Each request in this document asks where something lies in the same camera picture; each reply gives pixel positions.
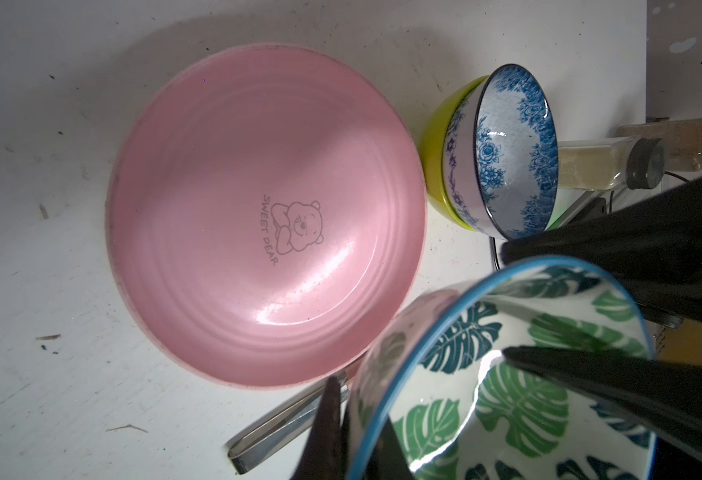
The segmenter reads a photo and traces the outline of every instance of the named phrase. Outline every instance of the white spot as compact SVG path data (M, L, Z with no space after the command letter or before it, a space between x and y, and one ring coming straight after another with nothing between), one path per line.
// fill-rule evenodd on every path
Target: white spot
M671 44L671 46L668 47L668 51L671 53L686 52L687 50L692 48L695 42L697 42L697 38L695 37L688 38L684 42L674 42Z

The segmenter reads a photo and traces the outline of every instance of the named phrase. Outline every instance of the glass bottle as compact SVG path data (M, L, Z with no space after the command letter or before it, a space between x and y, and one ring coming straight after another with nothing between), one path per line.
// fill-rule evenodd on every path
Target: glass bottle
M625 125L617 129L616 135L662 138L666 144L666 170L702 170L702 118Z
M651 189L663 179L659 138L640 136L559 142L559 187L582 190Z

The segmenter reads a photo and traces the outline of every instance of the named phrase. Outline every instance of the pink plate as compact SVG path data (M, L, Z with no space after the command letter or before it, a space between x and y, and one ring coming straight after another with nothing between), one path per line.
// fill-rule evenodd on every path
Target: pink plate
M306 48L206 58L154 98L108 193L124 300L207 378L292 386L361 355L418 267L425 190L393 108Z

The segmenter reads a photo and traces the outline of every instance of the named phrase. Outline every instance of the table surface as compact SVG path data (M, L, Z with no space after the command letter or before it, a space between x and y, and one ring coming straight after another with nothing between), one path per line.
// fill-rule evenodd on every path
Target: table surface
M219 386L164 357L116 292L104 242L136 116L188 64L256 41L356 68L416 140L453 90L509 62L538 77L562 140L644 120L635 0L0 0L0 479L232 478L225 442L294 393ZM487 237L429 207L409 299L489 273ZM107 431L125 425L145 431ZM248 478L288 478L302 444Z

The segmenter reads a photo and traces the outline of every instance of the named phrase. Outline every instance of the cartoon bear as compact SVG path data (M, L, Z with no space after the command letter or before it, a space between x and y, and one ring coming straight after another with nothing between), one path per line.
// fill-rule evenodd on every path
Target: cartoon bear
M274 204L271 207L276 225L276 252L281 255L293 250L300 252L308 245L324 241L319 208L317 201L310 205L293 202L290 206Z

